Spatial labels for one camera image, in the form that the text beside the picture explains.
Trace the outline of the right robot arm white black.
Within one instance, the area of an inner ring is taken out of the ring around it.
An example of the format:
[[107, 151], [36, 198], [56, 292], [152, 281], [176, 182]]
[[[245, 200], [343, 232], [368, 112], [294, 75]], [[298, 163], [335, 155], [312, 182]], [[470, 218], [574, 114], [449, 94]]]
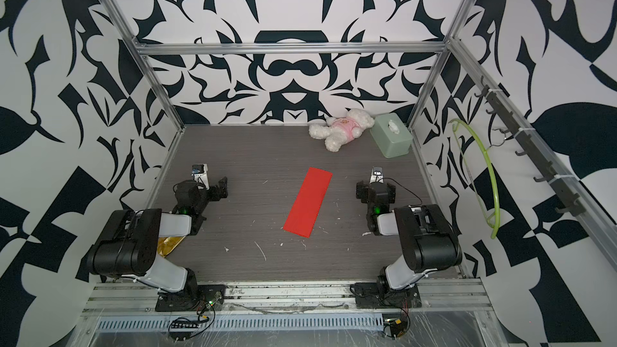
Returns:
[[382, 295], [413, 288], [430, 274], [461, 264], [463, 252], [451, 224], [435, 204], [392, 208], [396, 188], [384, 182], [358, 182], [356, 198], [367, 206], [366, 221], [375, 236], [396, 236], [402, 255], [382, 269]]

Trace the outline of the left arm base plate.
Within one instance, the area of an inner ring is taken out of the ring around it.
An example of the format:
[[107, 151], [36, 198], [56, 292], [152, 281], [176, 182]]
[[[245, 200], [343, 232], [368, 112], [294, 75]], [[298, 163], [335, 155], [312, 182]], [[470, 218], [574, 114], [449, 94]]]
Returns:
[[155, 305], [157, 313], [197, 312], [206, 305], [214, 305], [216, 309], [224, 303], [227, 286], [225, 284], [200, 284], [195, 293], [187, 289], [181, 292], [160, 292]]

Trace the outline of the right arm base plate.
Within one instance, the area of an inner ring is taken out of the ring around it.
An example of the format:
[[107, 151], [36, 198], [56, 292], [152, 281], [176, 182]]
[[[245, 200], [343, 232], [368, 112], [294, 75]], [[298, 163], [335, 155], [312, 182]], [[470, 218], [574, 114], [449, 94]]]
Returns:
[[381, 283], [355, 283], [350, 286], [358, 308], [422, 308], [419, 289], [414, 286], [401, 290], [389, 289]]

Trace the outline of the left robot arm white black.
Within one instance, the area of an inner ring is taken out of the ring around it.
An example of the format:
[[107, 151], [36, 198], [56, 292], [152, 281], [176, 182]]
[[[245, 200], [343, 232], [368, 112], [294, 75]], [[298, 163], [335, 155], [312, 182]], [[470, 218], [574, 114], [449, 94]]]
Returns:
[[104, 278], [136, 280], [160, 292], [194, 297], [194, 272], [180, 267], [157, 251], [159, 239], [198, 234], [211, 202], [228, 197], [228, 179], [206, 186], [194, 179], [174, 186], [172, 212], [160, 208], [115, 210], [86, 256], [88, 272]]

